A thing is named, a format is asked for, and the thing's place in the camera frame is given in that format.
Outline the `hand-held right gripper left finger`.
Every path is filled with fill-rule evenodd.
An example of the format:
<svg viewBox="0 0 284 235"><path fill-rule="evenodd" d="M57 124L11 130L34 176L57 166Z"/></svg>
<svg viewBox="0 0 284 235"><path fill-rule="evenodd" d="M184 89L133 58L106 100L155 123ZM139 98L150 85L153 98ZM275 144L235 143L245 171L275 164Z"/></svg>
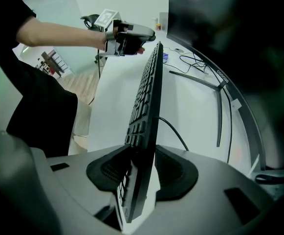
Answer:
<svg viewBox="0 0 284 235"><path fill-rule="evenodd" d="M124 170L115 164L126 153L117 145L89 153L47 158L32 148L42 188L53 207L60 235L123 235L117 187Z"/></svg>

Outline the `person's black shirt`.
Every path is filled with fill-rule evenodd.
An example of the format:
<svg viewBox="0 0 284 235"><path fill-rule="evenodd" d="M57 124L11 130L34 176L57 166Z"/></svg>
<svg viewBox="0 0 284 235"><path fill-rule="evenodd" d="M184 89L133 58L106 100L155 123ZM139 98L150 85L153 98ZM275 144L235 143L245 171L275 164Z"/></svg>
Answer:
<svg viewBox="0 0 284 235"><path fill-rule="evenodd" d="M13 53L19 28L35 13L22 0L1 0L0 68L22 99L12 110L7 133L47 157L68 155L77 113L77 96L53 77L20 61Z"/></svg>

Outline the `grey desk divider panel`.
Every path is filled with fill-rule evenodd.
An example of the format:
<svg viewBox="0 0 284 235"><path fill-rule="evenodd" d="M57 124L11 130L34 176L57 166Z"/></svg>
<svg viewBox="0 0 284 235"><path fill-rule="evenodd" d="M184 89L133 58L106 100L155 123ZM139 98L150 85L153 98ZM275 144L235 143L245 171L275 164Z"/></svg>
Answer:
<svg viewBox="0 0 284 235"><path fill-rule="evenodd" d="M161 24L161 30L167 32L168 30L168 12L159 13L159 23Z"/></svg>

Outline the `black keyboard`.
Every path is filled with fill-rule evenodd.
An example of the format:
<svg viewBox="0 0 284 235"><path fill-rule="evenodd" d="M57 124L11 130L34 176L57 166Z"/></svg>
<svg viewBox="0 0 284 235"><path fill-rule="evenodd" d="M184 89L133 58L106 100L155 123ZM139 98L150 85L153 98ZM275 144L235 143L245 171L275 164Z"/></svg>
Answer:
<svg viewBox="0 0 284 235"><path fill-rule="evenodd" d="M163 73L163 45L158 42L144 68L125 138L130 166L119 186L127 223L142 214L156 146Z"/></svg>

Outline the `black mesh office chair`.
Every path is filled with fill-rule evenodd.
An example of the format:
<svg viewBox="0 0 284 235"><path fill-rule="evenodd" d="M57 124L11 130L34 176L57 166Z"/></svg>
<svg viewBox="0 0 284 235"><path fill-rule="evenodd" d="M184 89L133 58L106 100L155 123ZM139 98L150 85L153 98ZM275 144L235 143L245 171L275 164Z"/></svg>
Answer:
<svg viewBox="0 0 284 235"><path fill-rule="evenodd" d="M83 20L84 25L87 27L88 30L102 32L103 28L95 25L95 22L98 19L98 17L99 17L98 14L92 14L89 16L82 16L80 19Z"/></svg>

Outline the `curved black monitor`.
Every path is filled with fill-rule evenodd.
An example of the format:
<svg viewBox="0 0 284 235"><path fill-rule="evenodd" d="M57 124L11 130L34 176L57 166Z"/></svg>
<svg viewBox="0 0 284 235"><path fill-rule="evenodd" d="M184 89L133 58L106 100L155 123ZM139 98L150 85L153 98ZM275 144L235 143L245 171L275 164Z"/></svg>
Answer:
<svg viewBox="0 0 284 235"><path fill-rule="evenodd" d="M266 167L284 169L284 0L168 2L168 35L226 74L254 115Z"/></svg>

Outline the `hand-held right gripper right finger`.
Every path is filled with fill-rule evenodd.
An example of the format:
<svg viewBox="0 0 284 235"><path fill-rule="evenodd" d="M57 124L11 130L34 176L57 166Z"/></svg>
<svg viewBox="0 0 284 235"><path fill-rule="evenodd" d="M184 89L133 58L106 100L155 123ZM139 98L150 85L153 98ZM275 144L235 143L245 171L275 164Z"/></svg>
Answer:
<svg viewBox="0 0 284 235"><path fill-rule="evenodd" d="M222 161L168 146L156 151L196 166L195 185L160 200L133 235L245 235L273 205L260 186Z"/></svg>

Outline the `person's left forearm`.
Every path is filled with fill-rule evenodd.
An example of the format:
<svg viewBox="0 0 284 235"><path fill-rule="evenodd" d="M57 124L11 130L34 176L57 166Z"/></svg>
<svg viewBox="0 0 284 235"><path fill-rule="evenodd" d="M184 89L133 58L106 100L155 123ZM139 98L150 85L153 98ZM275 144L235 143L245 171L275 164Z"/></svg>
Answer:
<svg viewBox="0 0 284 235"><path fill-rule="evenodd" d="M29 47L93 47L105 48L103 32L81 29L56 23L41 22L34 17L18 29L15 40Z"/></svg>

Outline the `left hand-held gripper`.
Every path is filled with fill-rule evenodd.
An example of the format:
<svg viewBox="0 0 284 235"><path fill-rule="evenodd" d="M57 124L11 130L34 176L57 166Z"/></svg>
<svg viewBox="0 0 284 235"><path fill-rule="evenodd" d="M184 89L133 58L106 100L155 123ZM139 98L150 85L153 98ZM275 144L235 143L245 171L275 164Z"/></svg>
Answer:
<svg viewBox="0 0 284 235"><path fill-rule="evenodd" d="M120 13L104 9L94 25L105 34L106 56L125 56L138 53L144 42L156 39L155 32L146 26L121 20Z"/></svg>

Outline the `white shelf rack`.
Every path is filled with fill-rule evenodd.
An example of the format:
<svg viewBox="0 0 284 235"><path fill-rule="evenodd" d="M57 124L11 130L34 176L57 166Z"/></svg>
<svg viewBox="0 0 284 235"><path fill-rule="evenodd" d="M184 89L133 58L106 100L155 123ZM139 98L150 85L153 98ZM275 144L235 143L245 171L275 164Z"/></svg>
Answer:
<svg viewBox="0 0 284 235"><path fill-rule="evenodd" d="M52 76L57 74L59 77L67 75L70 71L68 65L54 49L49 53L44 51L41 54L41 58L38 58L36 68Z"/></svg>

